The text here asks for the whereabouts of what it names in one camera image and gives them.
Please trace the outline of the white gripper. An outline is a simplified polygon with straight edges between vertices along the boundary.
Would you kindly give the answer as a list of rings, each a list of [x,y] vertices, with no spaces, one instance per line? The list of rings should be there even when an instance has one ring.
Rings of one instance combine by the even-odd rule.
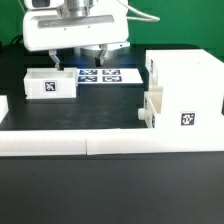
[[[95,5],[89,15],[81,17],[62,17],[58,9],[29,10],[23,19],[24,45],[29,51],[49,50],[59,71],[63,66],[56,49],[100,45],[95,63],[102,66],[106,44],[128,39],[126,13],[116,5]]]

